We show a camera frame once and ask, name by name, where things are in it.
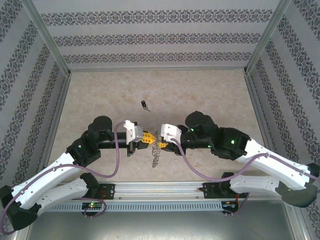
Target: enclosure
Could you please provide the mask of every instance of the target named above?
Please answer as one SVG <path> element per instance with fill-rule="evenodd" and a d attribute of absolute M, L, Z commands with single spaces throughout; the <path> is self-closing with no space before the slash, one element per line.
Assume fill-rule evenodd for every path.
<path fill-rule="evenodd" d="M 130 120 L 159 136 L 162 124 L 184 125 L 199 111 L 294 162 L 320 164 L 319 4 L 2 0 L 0 187 L 53 163 L 98 116 L 108 116 L 113 129 Z M 214 178 L 244 166 L 209 149 L 188 149 L 186 156 Z M 155 161 L 153 147 L 130 157 L 120 149 L 116 176 L 96 178 L 119 187 L 107 201 L 113 212 L 85 219 L 80 210 L 55 208 L 0 239 L 320 239 L 317 200 L 298 208 L 252 194 L 239 215 L 225 218 L 191 207 L 208 203 L 192 190 L 207 180 L 181 156 L 161 150 Z M 88 168 L 107 175 L 115 165 L 116 152 L 104 149 Z M 245 175 L 267 174 L 250 167 Z M 124 210 L 171 209 L 173 202 L 190 207 Z"/>

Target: marble surface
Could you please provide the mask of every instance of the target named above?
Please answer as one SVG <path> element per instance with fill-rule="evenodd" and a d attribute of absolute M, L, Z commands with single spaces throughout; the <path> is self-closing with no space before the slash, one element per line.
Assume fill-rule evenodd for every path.
<path fill-rule="evenodd" d="M 151 112 L 143 109 L 142 100 Z M 113 127 L 130 120 L 154 133 L 164 123 L 184 125 L 185 118 L 194 111 L 211 116 L 220 127 L 237 128 L 262 143 L 241 70 L 73 73 L 49 162 L 57 159 L 98 116 L 110 117 Z M 202 180 L 182 157 L 170 152 L 160 152 L 155 168 L 152 168 L 151 147 L 137 150 L 131 157 L 126 155 L 126 150 L 121 149 L 115 177 L 97 179 L 113 182 Z M 223 172 L 237 172 L 243 167 L 242 163 L 219 159 L 208 149 L 188 149 L 187 157 L 198 171 L 211 177 L 218 178 Z M 111 174 L 115 165 L 116 151 L 106 149 L 88 168 Z M 263 175 L 263 172 L 252 167 L 245 174 Z"/>

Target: metal profile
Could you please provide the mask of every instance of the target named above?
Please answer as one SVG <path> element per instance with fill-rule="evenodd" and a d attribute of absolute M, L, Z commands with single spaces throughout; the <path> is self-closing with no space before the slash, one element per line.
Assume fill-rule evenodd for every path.
<path fill-rule="evenodd" d="M 192 202 L 233 201 L 234 198 L 204 198 L 203 181 L 99 182 L 115 184 L 111 202 Z M 278 196 L 251 193 L 249 201 L 281 200 Z"/>
<path fill-rule="evenodd" d="M 76 68 L 72 73 L 88 72 L 136 72 L 136 71 L 202 71 L 202 70 L 242 70 L 243 66 L 185 66 L 185 67 L 117 67 L 117 68 Z"/>
<path fill-rule="evenodd" d="M 244 80 L 245 80 L 245 83 L 246 83 L 246 87 L 248 88 L 249 96 L 250 96 L 250 99 L 251 99 L 251 102 L 252 102 L 254 114 L 255 114 L 256 120 L 258 122 L 258 126 L 259 126 L 259 129 L 260 129 L 260 132 L 261 132 L 261 136 L 262 136 L 262 140 L 263 140 L 264 146 L 267 149 L 272 150 L 273 149 L 273 145 L 272 145 L 271 138 L 270 138 L 270 136 L 268 134 L 268 131 L 267 131 L 268 127 L 267 127 L 267 124 L 266 124 L 266 120 L 264 118 L 264 114 L 263 114 L 262 108 L 260 106 L 260 103 L 259 103 L 259 100 L 258 100 L 258 96 L 257 96 L 256 90 L 254 88 L 253 81 L 252 81 L 251 76 L 250 76 L 249 73 L 244 73 Z"/>
<path fill-rule="evenodd" d="M 255 46 L 250 59 L 248 61 L 248 64 L 246 65 L 246 72 L 251 73 L 253 68 L 255 67 L 255 64 L 260 57 L 262 51 L 264 50 L 265 46 L 267 45 L 267 42 L 271 38 L 273 32 L 277 28 L 277 25 L 279 21 L 281 20 L 282 16 L 285 14 L 285 11 L 287 10 L 290 0 L 280 0 L 279 4 L 276 6 L 274 13 L 272 14 L 270 21 L 268 22 L 261 38 L 259 39 L 257 45 Z"/>
<path fill-rule="evenodd" d="M 59 65 L 64 76 L 67 76 L 70 72 L 68 65 L 64 57 L 62 56 L 61 52 L 59 51 L 54 38 L 51 36 L 44 20 L 38 12 L 38 9 L 36 8 L 34 1 L 21 0 L 21 3 L 25 8 L 26 12 L 28 13 L 29 17 L 31 18 L 32 22 L 34 23 L 35 27 L 37 28 L 38 32 L 40 33 L 44 43 L 49 48 L 51 54 L 53 55 L 55 61 Z"/>
<path fill-rule="evenodd" d="M 58 100 L 58 104 L 57 104 L 57 109 L 54 113 L 54 117 L 52 120 L 52 127 L 50 129 L 49 135 L 48 135 L 48 140 L 47 140 L 47 144 L 44 148 L 44 152 L 43 152 L 43 158 L 41 159 L 41 162 L 39 164 L 39 168 L 38 171 L 42 171 L 42 169 L 48 164 L 49 159 L 50 159 L 50 155 L 51 155 L 51 151 L 52 148 L 54 146 L 54 142 L 55 142 L 55 137 L 57 134 L 57 130 L 58 130 L 58 125 L 59 125 L 59 121 L 60 121 L 60 117 L 62 114 L 62 110 L 64 108 L 64 104 L 66 101 L 66 97 L 67 97 L 67 92 L 68 92 L 68 88 L 69 88 L 69 84 L 71 81 L 71 76 L 72 74 L 67 74 L 67 76 L 65 77 L 63 86 L 62 86 L 62 91 Z"/>
<path fill-rule="evenodd" d="M 289 223 L 292 228 L 294 238 L 297 240 L 312 240 L 305 219 L 302 215 L 302 210 L 299 207 L 291 206 L 284 203 L 286 213 L 289 218 Z"/>

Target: wallpaper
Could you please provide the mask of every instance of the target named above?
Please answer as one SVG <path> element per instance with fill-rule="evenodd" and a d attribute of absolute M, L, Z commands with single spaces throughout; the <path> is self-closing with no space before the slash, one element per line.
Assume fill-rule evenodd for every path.
<path fill-rule="evenodd" d="M 251 73 L 276 151 L 320 165 L 320 1 L 293 0 Z M 303 210 L 320 239 L 320 200 Z"/>
<path fill-rule="evenodd" d="M 71 70 L 245 67 L 279 0 L 34 1 Z"/>
<path fill-rule="evenodd" d="M 2 187 L 37 173 L 65 76 L 21 2 L 1 1 L 0 9 Z"/>

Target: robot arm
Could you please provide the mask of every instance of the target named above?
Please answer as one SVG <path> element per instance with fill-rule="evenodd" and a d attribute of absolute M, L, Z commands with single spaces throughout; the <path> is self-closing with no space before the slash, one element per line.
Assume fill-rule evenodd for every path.
<path fill-rule="evenodd" d="M 135 149 L 141 147 L 139 142 L 143 137 L 143 130 L 137 123 L 128 120 L 123 126 L 126 132 L 118 132 L 116 136 L 119 148 L 127 148 L 129 157 Z M 25 228 L 47 209 L 59 203 L 81 197 L 93 198 L 97 194 L 99 183 L 91 173 L 84 173 L 80 178 L 65 185 L 55 186 L 99 159 L 100 149 L 115 147 L 111 119 L 99 116 L 88 126 L 88 131 L 75 140 L 51 165 L 19 185 L 5 185 L 0 188 L 0 200 L 2 206 L 7 208 L 6 214 L 13 229 Z M 115 173 L 116 171 L 105 177 L 110 178 Z"/>
<path fill-rule="evenodd" d="M 307 207 L 317 198 L 318 188 L 312 184 L 314 179 L 307 176 L 319 176 L 320 167 L 315 163 L 304 165 L 286 159 L 235 128 L 218 127 L 209 116 L 198 111 L 191 113 L 185 124 L 187 127 L 162 125 L 161 136 L 168 143 L 163 148 L 165 151 L 182 155 L 186 153 L 186 149 L 207 148 L 219 158 L 244 164 L 256 155 L 264 155 L 254 160 L 251 165 L 270 176 L 237 176 L 228 181 L 228 187 L 235 193 L 270 193 L 281 196 L 286 203 L 301 208 Z M 183 153 L 172 139 L 180 143 Z"/>
<path fill-rule="evenodd" d="M 209 116 L 198 111 L 191 113 L 186 118 L 185 124 L 188 127 L 162 125 L 161 135 L 165 142 L 163 150 L 181 155 L 186 153 L 186 149 L 207 148 L 219 158 L 245 164 L 257 154 L 264 154 L 252 165 L 270 176 L 238 175 L 227 183 L 224 182 L 224 187 L 220 189 L 222 193 L 225 186 L 228 191 L 231 190 L 235 194 L 267 192 L 280 195 L 283 201 L 297 207 L 307 207 L 316 199 L 318 188 L 312 184 L 314 179 L 304 174 L 318 177 L 320 172 L 318 165 L 314 163 L 304 165 L 290 161 L 264 148 L 237 129 L 218 127 Z M 150 143 L 143 140 L 143 130 L 137 126 L 137 123 L 127 120 L 123 126 L 126 132 L 119 132 L 115 137 L 118 138 L 119 148 L 127 149 L 128 157 L 136 149 L 149 146 Z M 177 143 L 180 144 L 183 153 L 180 152 Z M 55 186 L 79 172 L 79 168 L 83 169 L 99 159 L 100 149 L 114 148 L 116 148 L 116 142 L 112 132 L 112 121 L 106 116 L 99 116 L 88 126 L 88 130 L 50 166 L 19 185 L 12 188 L 5 185 L 0 188 L 0 200 L 2 206 L 7 209 L 6 214 L 13 228 L 15 230 L 25 228 L 40 214 L 59 203 L 80 197 L 93 198 L 97 194 L 99 183 L 91 173 L 84 173 L 80 178 L 65 185 Z M 40 180 L 30 185 L 31 181 L 40 177 Z"/>

